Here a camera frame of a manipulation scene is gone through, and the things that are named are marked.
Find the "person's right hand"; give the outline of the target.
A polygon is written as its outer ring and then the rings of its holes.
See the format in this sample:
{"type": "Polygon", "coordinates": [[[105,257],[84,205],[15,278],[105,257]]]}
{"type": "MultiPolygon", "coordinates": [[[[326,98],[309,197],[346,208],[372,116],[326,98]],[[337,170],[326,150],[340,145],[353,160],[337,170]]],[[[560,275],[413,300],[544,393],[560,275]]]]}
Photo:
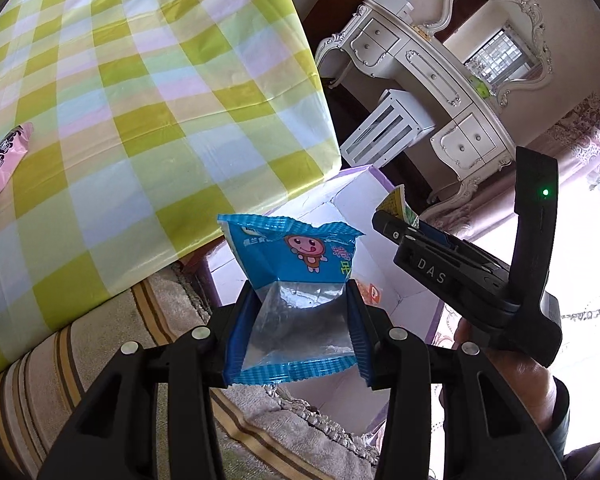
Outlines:
{"type": "Polygon", "coordinates": [[[542,431],[550,430],[558,389],[552,373],[513,351],[486,349],[486,356],[513,389],[542,431]]]}

